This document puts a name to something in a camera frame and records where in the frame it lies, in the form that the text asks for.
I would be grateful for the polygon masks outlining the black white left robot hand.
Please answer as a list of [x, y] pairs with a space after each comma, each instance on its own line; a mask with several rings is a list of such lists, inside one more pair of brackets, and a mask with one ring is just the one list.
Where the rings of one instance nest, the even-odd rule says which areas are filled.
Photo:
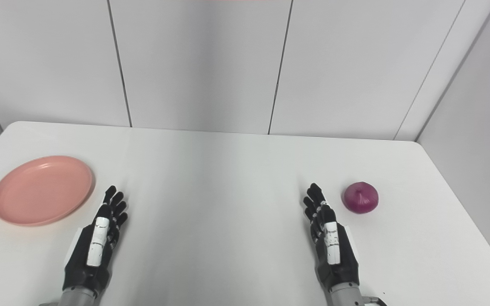
[[84, 227], [64, 268], [63, 290], [83, 289], [94, 298], [106, 289], [111, 274], [109, 264], [128, 220], [124, 194], [111, 185], [93, 221]]

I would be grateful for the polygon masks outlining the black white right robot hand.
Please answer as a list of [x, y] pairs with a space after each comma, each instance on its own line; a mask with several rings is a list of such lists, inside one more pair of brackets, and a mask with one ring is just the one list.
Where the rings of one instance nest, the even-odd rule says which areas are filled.
[[306, 194], [303, 203], [317, 254], [319, 280], [327, 290], [341, 283], [359, 285], [359, 265], [346, 228], [338, 222], [316, 183], [309, 186]]

